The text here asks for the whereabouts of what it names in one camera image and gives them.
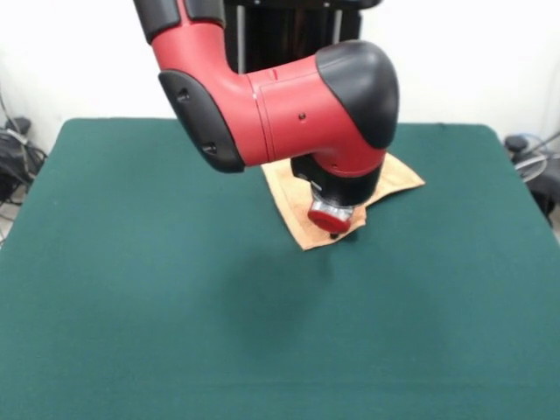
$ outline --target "green table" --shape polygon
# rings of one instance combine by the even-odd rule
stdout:
[[[392,152],[427,186],[302,252],[176,122],[69,122],[0,252],[0,418],[560,418],[560,248],[495,134]]]

